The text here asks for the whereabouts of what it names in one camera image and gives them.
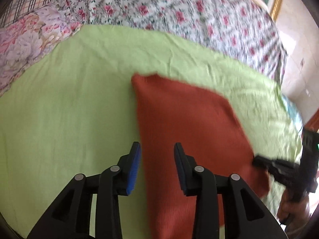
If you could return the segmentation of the right hand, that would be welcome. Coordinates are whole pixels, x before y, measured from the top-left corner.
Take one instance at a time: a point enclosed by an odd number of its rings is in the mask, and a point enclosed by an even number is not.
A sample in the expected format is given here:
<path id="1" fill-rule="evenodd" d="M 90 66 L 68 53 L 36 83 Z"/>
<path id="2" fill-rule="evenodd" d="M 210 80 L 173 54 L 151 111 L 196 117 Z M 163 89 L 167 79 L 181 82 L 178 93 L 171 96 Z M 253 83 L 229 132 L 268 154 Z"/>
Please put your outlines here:
<path id="1" fill-rule="evenodd" d="M 280 221 L 292 216 L 293 219 L 288 225 L 288 229 L 296 230 L 303 227 L 310 219 L 309 195 L 306 195 L 301 201 L 290 201 L 289 191 L 286 189 L 281 198 L 277 217 Z"/>

